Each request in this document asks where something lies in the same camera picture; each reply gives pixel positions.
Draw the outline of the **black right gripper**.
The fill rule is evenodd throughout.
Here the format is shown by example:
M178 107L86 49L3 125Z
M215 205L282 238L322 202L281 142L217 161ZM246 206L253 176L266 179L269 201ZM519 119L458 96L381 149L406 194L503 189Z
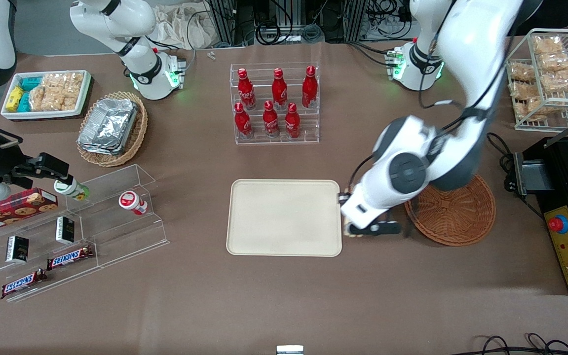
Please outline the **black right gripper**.
M34 169L15 169L17 166L29 163ZM23 189L33 188L33 180L38 179L69 179L69 174L64 175L59 172L68 172L69 164L60 160L49 153L40 153L37 157L25 155L20 147L0 148L0 182L6 182L4 176L10 176L7 180L12 185Z

